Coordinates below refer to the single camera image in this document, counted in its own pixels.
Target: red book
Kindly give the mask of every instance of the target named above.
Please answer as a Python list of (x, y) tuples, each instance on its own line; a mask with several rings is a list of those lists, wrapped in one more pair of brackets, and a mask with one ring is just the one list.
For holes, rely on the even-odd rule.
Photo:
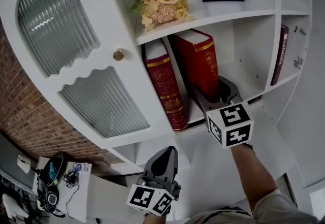
[(186, 87), (197, 86), (208, 101), (219, 102), (218, 65), (212, 36), (190, 29), (168, 39)]
[(289, 34), (289, 28), (286, 27), (285, 25), (281, 25), (280, 44), (279, 44), (278, 56), (276, 58), (274, 73), (271, 81), (271, 86), (274, 86), (278, 82), (280, 76), (285, 50), (286, 50), (286, 44), (288, 40), (288, 34)]
[(142, 52), (151, 81), (159, 95), (172, 128), (175, 131), (185, 129), (187, 127), (187, 118), (171, 59), (162, 40), (159, 39), (144, 44)]

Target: brass knob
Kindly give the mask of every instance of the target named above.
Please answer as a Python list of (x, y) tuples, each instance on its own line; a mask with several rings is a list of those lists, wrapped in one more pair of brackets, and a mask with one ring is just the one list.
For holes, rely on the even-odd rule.
[(124, 59), (124, 53), (123, 49), (118, 48), (114, 53), (113, 53), (113, 58), (114, 60), (120, 61)]

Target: gray sleeve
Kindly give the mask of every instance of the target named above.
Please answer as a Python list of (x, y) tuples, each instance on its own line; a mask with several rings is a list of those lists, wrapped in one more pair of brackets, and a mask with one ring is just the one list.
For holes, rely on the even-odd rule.
[(259, 224), (316, 224), (318, 219), (304, 213), (279, 190), (266, 195), (255, 205), (254, 217)]

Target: book spine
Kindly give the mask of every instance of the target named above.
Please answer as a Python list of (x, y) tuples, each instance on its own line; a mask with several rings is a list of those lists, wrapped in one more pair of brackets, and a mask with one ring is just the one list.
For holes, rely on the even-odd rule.
[(213, 38), (194, 46), (200, 78), (197, 86), (210, 102), (219, 101), (218, 65)]
[(276, 64), (275, 64), (274, 73), (271, 81), (271, 86), (274, 86), (278, 82), (281, 73), (281, 68), (282, 68), (285, 50), (287, 46), (288, 33), (289, 33), (289, 28), (286, 26), (282, 26), (281, 33), (280, 33), (280, 44), (279, 44), (278, 56), (276, 58)]
[(146, 65), (172, 128), (184, 130), (187, 120), (169, 55), (146, 60)]

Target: brick wall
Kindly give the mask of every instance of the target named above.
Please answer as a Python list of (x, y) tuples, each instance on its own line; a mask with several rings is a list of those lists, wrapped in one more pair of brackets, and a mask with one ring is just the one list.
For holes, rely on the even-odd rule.
[(46, 101), (17, 60), (1, 21), (0, 131), (35, 158), (63, 151), (95, 164), (122, 162), (80, 134)]

